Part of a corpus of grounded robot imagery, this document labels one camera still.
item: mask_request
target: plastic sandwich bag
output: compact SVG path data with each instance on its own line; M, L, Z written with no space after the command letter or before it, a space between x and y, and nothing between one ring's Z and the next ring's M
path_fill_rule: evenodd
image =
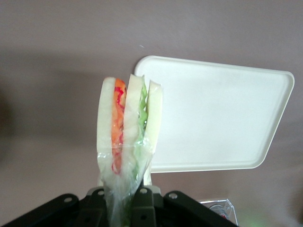
M157 91L159 92L159 89L161 89L160 85L154 88L150 87L149 96L150 93L156 94ZM100 108L111 108L105 105L106 102L103 102L101 97L99 112ZM159 100L162 100L162 96L159 96L158 100L154 100L154 102L157 102L157 106L161 106L161 102L160 104L158 103ZM110 135L104 136L104 134L100 133L102 130L105 130L106 127L110 127L112 122L110 119L102 119L102 116L98 113L97 159L100 169L99 185L104 188L107 204L107 219L111 227L130 226L132 199L143 181L144 173L150 166L155 151L159 129L153 129L151 128L151 124L146 124L149 116L147 115L148 110L145 106L147 105L148 108L148 102L153 102L153 100L151 99L149 101L147 99L147 91L144 84L139 110L129 110L128 113L124 115L124 120L128 119L128 115L131 116L130 118L134 115L138 116L138 119L134 119L135 121L142 121L139 124L132 123L131 121L127 121L127 123L124 122L123 135L127 137L133 134L133 132L136 132L136 136L132 138L132 140L125 138L123 144L117 144L115 147L111 145L112 138ZM151 122L153 118L158 118L156 121L159 122L160 118L158 115L156 112L151 113Z

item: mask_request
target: plastic wrap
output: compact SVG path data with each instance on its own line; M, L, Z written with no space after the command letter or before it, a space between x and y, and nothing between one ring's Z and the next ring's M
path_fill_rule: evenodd
M132 154L122 152L120 174L115 174L112 171L112 153L106 152L107 149L102 149L98 152L99 185L104 187L107 217L111 227L130 225L132 198L142 182L145 170L152 159L153 147L146 137L129 148L134 152Z
M147 98L144 78L131 75L127 91L127 95L131 98L126 98L123 116L123 143L112 146L109 128L112 124L110 111L113 104L110 100L113 99L113 95L110 91L113 91L115 87L114 78L109 80L109 83L103 83L98 110L99 186L104 187L109 225L126 227L130 226L133 196L143 180L155 151L160 129L162 89L160 85L151 81ZM137 103L137 107L129 105L133 101ZM119 155L114 154L113 150L118 150ZM121 168L117 170L115 165L120 160Z

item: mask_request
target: gray surface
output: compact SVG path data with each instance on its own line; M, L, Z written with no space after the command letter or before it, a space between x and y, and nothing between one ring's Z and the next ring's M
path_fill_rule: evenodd
M302 1L2 1L0 21L0 225L96 186L102 80L160 55L294 74L260 167L152 178L162 193L230 199L243 227L302 226Z

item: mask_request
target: white tray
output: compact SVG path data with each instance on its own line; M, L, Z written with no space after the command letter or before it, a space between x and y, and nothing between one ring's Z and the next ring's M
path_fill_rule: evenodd
M158 56L135 74L163 86L153 173L259 166L294 86L290 72Z

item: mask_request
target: screw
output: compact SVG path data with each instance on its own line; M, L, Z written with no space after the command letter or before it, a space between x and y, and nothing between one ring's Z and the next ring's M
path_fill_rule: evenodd
M171 199L175 200L176 198L178 198L178 195L175 194L175 193L171 193L171 194L169 194L169 197L170 197Z
M72 201L71 197L67 197L67 198L64 199L64 202L70 202L70 201Z
M104 195L104 191L102 191L102 190L99 191L99 192L98 192L98 195Z
M141 194L146 194L146 193L147 193L147 189L146 189L146 188L140 189L140 193L141 193Z

